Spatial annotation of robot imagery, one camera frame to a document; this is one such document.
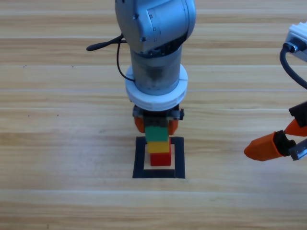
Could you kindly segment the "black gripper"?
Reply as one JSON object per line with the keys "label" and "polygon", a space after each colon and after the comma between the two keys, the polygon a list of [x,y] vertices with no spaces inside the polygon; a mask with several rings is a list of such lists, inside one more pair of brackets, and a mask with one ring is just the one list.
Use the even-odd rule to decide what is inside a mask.
{"label": "black gripper", "polygon": [[184,109],[177,105],[168,110],[149,111],[135,105],[132,116],[139,132],[145,132],[145,127],[168,127],[168,134],[173,135],[178,128],[178,122],[184,118]]}
{"label": "black gripper", "polygon": [[293,147],[291,156],[294,161],[305,157],[307,155],[307,140],[305,139],[296,145],[296,142],[289,140],[286,134],[298,137],[307,136],[307,102],[290,108],[289,112],[295,119],[284,131],[273,132],[251,141],[245,148],[244,154],[256,161],[268,161],[290,156],[289,149]]}

